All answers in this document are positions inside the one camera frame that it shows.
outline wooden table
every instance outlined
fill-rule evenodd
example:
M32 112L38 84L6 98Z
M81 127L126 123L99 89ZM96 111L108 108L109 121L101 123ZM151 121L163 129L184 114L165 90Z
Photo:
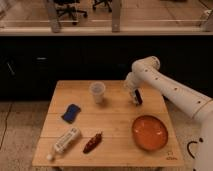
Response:
M93 167L166 167L183 165L182 154L160 92L147 84L140 92L143 105L135 106L123 88L123 81L103 81L106 84L105 100L94 103L89 93L92 81L59 81L46 116L33 159L33 166L93 166ZM71 103L81 107L73 124L61 119ZM169 133L167 145L156 152L139 149L131 134L135 118L149 114L159 118ZM54 162L46 159L52 144L71 127L78 127L82 138ZM103 132L103 141L89 154L82 152L87 141Z

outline plastic cup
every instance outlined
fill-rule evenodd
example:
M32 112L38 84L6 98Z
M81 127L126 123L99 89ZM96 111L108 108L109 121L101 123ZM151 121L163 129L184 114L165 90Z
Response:
M90 84L90 93L93 96L95 103L101 103L104 99L106 87L103 82L97 81Z

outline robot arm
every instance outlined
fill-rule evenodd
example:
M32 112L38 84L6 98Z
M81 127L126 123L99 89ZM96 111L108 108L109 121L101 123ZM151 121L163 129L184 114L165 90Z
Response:
M142 82L149 83L165 97L179 107L189 117L201 123L201 135L195 157L195 171L212 171L213 169L213 101L189 87L186 87L158 72L159 60L152 56L137 60L132 64L125 80L125 87L133 97L133 102L139 104L136 90Z

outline red pepper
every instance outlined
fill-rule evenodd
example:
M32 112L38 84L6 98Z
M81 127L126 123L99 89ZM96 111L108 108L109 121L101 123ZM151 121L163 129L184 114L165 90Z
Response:
M84 147L83 153L89 153L101 142L101 140L102 140L102 132L96 134L87 142L87 144Z

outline chair base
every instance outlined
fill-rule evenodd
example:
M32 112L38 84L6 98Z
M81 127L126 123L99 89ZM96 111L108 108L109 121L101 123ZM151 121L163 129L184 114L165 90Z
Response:
M96 10L96 6L97 5L99 5L99 4L101 4L101 3L105 3L105 6L107 6L108 7L108 11L109 12L112 12L112 8L110 7L110 5L109 5L109 2L112 2L112 0L94 0L94 4L93 4L93 6L92 6L92 9L93 10Z
M66 6L66 8L57 8L56 12L58 14L58 17L60 18L61 16L68 14L69 18L73 20L73 24L77 24L77 16L76 13L81 13L83 16L86 18L88 16L86 11L83 10L78 10L75 7L70 7L69 5Z

